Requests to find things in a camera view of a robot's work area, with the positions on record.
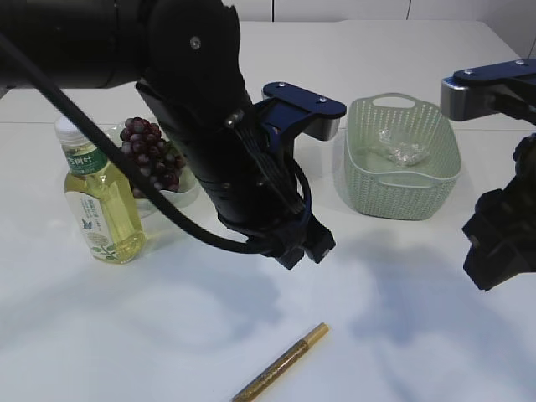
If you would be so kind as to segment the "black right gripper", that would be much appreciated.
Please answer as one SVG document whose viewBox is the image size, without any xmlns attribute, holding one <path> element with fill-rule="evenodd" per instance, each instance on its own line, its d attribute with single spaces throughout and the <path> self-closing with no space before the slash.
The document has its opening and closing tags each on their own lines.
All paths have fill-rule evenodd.
<svg viewBox="0 0 536 402">
<path fill-rule="evenodd" d="M 502 189 L 484 193 L 462 228 L 471 243 L 463 269 L 481 291 L 535 272 L 534 134 L 516 146 L 513 160 L 512 180 Z"/>
</svg>

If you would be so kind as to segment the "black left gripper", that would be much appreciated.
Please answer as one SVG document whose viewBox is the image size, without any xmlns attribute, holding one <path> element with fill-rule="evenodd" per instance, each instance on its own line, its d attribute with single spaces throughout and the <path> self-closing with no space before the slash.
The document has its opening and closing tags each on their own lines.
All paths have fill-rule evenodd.
<svg viewBox="0 0 536 402">
<path fill-rule="evenodd" d="M 288 270 L 293 269 L 304 256 L 319 264 L 335 247 L 332 232 L 321 224 L 310 209 L 303 215 L 276 224 L 264 230 L 246 230 L 248 242 L 269 243 L 269 250 L 261 254 L 274 258 Z"/>
</svg>

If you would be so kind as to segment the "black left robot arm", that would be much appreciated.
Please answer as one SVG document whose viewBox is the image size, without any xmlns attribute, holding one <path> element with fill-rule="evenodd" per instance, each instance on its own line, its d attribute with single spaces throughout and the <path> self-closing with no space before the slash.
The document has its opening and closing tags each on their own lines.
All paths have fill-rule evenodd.
<svg viewBox="0 0 536 402">
<path fill-rule="evenodd" d="M 276 259 L 320 262 L 334 247 L 312 212 L 311 189 L 293 157 L 297 136 L 331 139 L 346 106 L 277 81 L 253 103 L 240 71 L 240 21 L 220 1 L 4 1 L 1 87 L 37 89 L 183 231 L 207 245 Z M 227 240 L 166 200 L 70 100 L 68 89 L 134 83 L 178 145 Z"/>
</svg>

